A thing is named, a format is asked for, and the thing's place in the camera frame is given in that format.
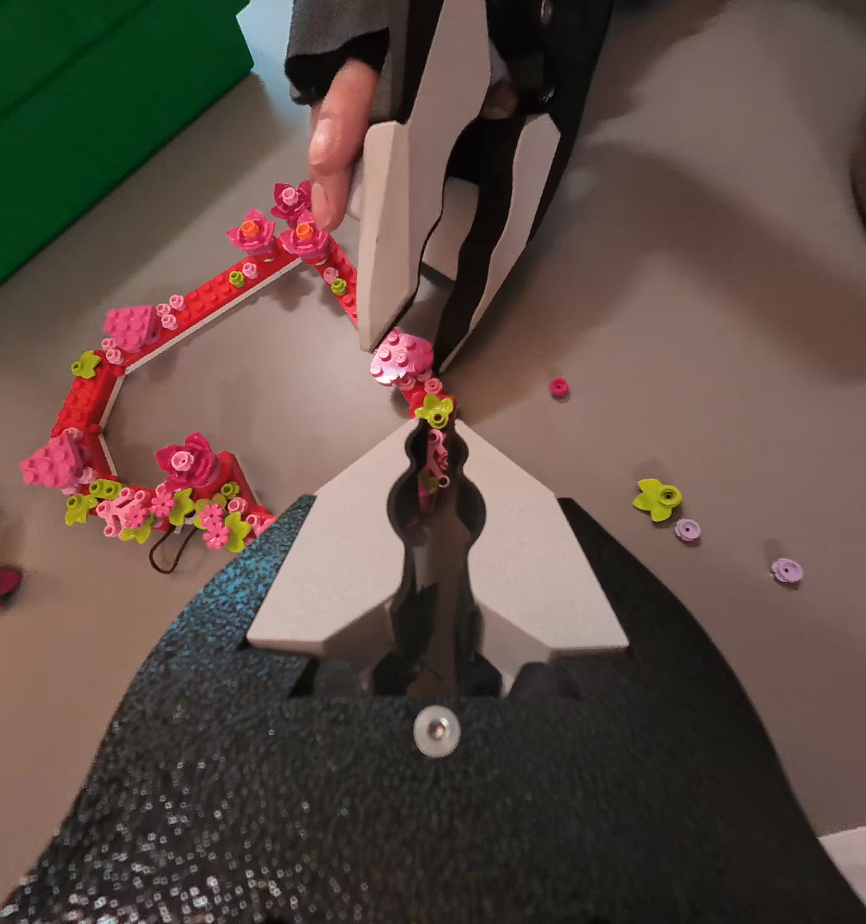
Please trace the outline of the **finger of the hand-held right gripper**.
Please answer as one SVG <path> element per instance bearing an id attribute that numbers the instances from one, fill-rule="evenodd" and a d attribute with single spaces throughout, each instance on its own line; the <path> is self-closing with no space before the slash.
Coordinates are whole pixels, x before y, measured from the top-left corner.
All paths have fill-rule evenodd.
<path id="1" fill-rule="evenodd" d="M 521 257 L 559 140 L 549 114 L 486 126 L 473 221 L 458 250 L 456 279 L 434 343 L 437 372 L 448 368 Z"/>
<path id="2" fill-rule="evenodd" d="M 484 1 L 405 3 L 404 52 L 393 70 L 393 119 L 363 147 L 358 249 L 360 347 L 377 347 L 416 294 L 439 223 L 453 146 L 491 80 Z"/>

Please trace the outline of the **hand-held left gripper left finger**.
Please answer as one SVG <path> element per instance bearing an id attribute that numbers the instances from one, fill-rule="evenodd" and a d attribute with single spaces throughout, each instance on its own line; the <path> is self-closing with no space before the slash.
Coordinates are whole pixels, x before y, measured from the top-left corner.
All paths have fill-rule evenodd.
<path id="1" fill-rule="evenodd" d="M 347 664 L 358 687 L 392 646 L 389 605 L 404 575 L 404 543 L 389 517 L 396 482 L 427 435 L 407 422 L 318 489 L 246 633 L 255 649 Z"/>

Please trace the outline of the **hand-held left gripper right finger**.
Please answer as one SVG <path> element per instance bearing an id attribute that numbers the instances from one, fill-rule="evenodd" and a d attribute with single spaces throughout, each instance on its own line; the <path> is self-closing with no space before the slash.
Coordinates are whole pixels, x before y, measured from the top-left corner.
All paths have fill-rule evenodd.
<path id="1" fill-rule="evenodd" d="M 555 494 L 458 422 L 462 473 L 485 504 L 469 572 L 480 652 L 509 689 L 525 664 L 626 650 L 628 640 Z"/>

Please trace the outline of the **pink lego heart piece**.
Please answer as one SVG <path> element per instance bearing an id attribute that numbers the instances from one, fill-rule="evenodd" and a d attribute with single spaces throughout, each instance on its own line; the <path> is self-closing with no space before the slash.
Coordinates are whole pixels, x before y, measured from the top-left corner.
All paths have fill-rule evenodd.
<path id="1" fill-rule="evenodd" d="M 411 391 L 430 377 L 433 362 L 434 348 L 429 341 L 395 326 L 377 348 L 370 374 L 380 385 Z"/>

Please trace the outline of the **red lego heart wreath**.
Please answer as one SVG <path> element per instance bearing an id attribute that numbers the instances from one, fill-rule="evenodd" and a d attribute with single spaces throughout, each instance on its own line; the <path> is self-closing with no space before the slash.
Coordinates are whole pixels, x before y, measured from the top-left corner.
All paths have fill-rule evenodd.
<path id="1" fill-rule="evenodd" d="M 185 294 L 158 304 L 107 311 L 98 347 L 70 366 L 71 385 L 50 438 L 20 462 L 23 481 L 64 497 L 64 524 L 96 520 L 106 538 L 137 545 L 188 529 L 206 548 L 242 552 L 276 520 L 260 503 L 231 452 L 218 452 L 201 433 L 155 453 L 161 480 L 142 487 L 122 478 L 106 428 L 128 374 L 216 321 L 288 271 L 319 273 L 334 301 L 360 330 L 357 269 L 310 207 L 311 185 L 278 183 L 270 215 L 252 209 L 227 232 L 242 260 Z"/>

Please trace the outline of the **lime lego leaf piece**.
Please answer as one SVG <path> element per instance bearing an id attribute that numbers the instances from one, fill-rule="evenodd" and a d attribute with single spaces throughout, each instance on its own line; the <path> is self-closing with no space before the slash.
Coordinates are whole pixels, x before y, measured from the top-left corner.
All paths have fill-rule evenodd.
<path id="1" fill-rule="evenodd" d="M 637 487 L 638 494 L 633 501 L 633 507 L 649 514 L 654 523 L 663 523 L 670 519 L 674 510 L 682 503 L 681 490 L 659 479 L 639 479 Z"/>

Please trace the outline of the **person's right hand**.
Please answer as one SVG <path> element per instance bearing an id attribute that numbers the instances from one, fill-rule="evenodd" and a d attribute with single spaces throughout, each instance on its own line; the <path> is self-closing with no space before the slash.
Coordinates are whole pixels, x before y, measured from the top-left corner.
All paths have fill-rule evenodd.
<path id="1" fill-rule="evenodd" d="M 379 74 L 373 67 L 349 59 L 323 99 L 312 107 L 308 148 L 311 211 L 317 227 L 329 233 L 346 214 L 378 83 Z"/>

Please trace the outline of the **green plastic bin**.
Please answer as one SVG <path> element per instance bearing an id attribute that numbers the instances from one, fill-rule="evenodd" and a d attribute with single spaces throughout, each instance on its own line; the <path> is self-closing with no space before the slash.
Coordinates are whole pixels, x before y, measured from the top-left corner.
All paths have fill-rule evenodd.
<path id="1" fill-rule="evenodd" d="M 246 1 L 0 1 L 0 284 L 253 66 Z"/>

